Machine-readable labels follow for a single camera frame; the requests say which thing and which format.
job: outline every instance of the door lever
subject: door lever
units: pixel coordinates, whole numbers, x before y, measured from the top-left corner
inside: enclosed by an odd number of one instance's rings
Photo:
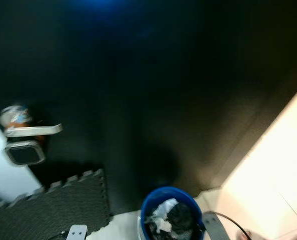
[[[8,127],[4,135],[8,138],[53,135],[63,130],[62,124],[55,126],[27,126],[27,127]]]

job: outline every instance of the blue trash can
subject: blue trash can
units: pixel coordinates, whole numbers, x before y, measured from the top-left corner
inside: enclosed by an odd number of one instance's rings
[[[197,202],[185,191],[176,187],[165,186],[160,187],[148,194],[142,204],[139,223],[139,231],[141,231],[141,233],[139,233],[139,238],[141,240],[150,240],[144,225],[145,216],[148,212],[152,212],[152,209],[156,209],[161,203],[168,199],[176,199],[179,203],[186,204],[191,209],[196,223],[200,226],[201,229],[204,229],[202,223],[202,211],[199,208]],[[203,237],[204,233],[201,232],[201,236],[199,237],[199,239],[202,240]]]

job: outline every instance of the black foam mat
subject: black foam mat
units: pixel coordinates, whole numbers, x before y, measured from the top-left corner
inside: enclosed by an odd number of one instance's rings
[[[87,171],[40,188],[14,202],[0,202],[0,240],[48,240],[74,224],[98,231],[110,222],[104,172]]]

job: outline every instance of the white floor tile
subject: white floor tile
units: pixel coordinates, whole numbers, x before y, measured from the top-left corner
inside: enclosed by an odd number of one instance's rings
[[[138,216],[132,211],[114,216],[106,227],[90,234],[86,240],[138,240]]]
[[[203,195],[212,211],[227,215],[243,228],[268,240],[297,229],[296,214],[277,192],[243,184],[204,192]],[[229,237],[236,239],[238,228],[226,219],[222,223]]]
[[[285,235],[277,238],[276,240],[297,240],[297,230],[292,231],[288,234],[285,234]]]
[[[297,95],[250,157],[297,214]]]

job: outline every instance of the gray bracket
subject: gray bracket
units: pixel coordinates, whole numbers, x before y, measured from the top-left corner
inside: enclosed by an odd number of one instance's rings
[[[87,233],[88,227],[86,225],[72,225],[66,240],[85,240]]]
[[[216,214],[203,214],[202,222],[211,240],[230,240],[224,226]]]

